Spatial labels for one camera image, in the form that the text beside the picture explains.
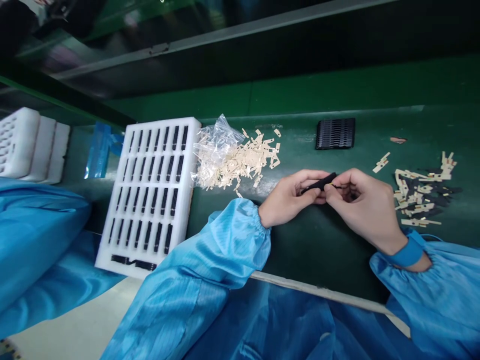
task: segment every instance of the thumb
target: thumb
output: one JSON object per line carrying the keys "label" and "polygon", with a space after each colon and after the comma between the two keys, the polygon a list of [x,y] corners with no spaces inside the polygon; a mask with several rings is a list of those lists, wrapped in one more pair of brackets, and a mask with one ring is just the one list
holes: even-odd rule
{"label": "thumb", "polygon": [[331,184],[325,185],[323,189],[326,194],[327,204],[329,204],[337,213],[341,215],[342,209],[347,204],[342,198],[342,195],[340,195],[337,189],[335,189]]}
{"label": "thumb", "polygon": [[313,189],[305,191],[303,195],[299,196],[297,198],[298,199],[297,202],[300,210],[306,208],[308,205],[313,204],[315,199],[319,197],[321,192],[322,191],[318,187],[315,187]]}

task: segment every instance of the green table surface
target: green table surface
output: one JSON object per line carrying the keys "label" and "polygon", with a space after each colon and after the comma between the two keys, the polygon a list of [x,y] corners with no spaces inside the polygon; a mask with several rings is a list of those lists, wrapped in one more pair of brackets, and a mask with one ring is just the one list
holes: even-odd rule
{"label": "green table surface", "polygon": [[[231,126],[244,128],[249,134],[255,129],[265,138],[276,137],[281,131],[279,159],[275,169],[265,167],[257,188],[253,180],[243,179],[239,192],[254,202],[261,202],[279,179],[301,169],[322,169],[341,173],[356,167],[392,184],[395,169],[440,167],[441,151],[454,152],[458,162],[449,186],[462,187],[451,206],[433,219],[442,225],[419,228],[444,240],[466,246],[479,246],[480,229],[475,174],[479,173],[477,119],[480,105],[407,106],[378,110],[349,110],[306,114],[231,117]],[[315,150],[319,120],[356,118],[355,145],[348,150]],[[215,119],[202,120],[203,125]],[[101,233],[116,175],[118,158],[110,156],[104,179],[83,179],[88,157],[90,126],[73,128],[60,186],[85,196],[93,202],[93,213],[87,228]],[[390,137],[407,138],[396,144]],[[372,169],[385,153],[389,164],[378,174]],[[190,209],[187,237],[200,231],[209,214],[222,210],[237,196],[233,186],[226,190],[205,191],[196,188]],[[263,271],[318,287],[325,287],[364,299],[385,303],[388,290],[370,270],[369,258],[375,249],[355,235],[328,205],[312,205],[288,224],[277,226],[271,233],[271,254]]]}

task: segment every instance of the worker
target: worker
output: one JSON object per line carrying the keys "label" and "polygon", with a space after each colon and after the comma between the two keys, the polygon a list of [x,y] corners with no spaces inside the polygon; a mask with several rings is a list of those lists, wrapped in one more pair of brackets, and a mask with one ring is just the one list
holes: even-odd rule
{"label": "worker", "polygon": [[[480,359],[480,251],[402,231],[392,187],[357,169],[300,195],[327,175],[301,170],[260,207],[212,214],[145,279],[102,359]],[[370,267],[411,339],[383,314],[249,280],[271,228],[312,204],[377,248]]]}

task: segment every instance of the stacked foam tray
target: stacked foam tray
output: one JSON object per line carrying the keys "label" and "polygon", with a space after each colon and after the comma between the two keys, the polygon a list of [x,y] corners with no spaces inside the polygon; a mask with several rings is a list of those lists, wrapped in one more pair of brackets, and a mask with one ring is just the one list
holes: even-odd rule
{"label": "stacked foam tray", "polygon": [[0,177],[59,183],[69,132],[70,126],[27,107],[0,120]]}
{"label": "stacked foam tray", "polygon": [[129,125],[95,266],[144,279],[185,239],[194,117]]}

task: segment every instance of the blue wrist strap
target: blue wrist strap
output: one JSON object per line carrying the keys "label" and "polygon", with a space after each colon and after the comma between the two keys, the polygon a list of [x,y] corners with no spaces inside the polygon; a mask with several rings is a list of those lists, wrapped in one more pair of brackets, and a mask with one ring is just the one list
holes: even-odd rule
{"label": "blue wrist strap", "polygon": [[402,231],[408,239],[405,247],[395,255],[382,255],[391,264],[397,265],[400,268],[407,268],[416,264],[422,257],[425,240],[418,232],[411,228],[403,229]]}

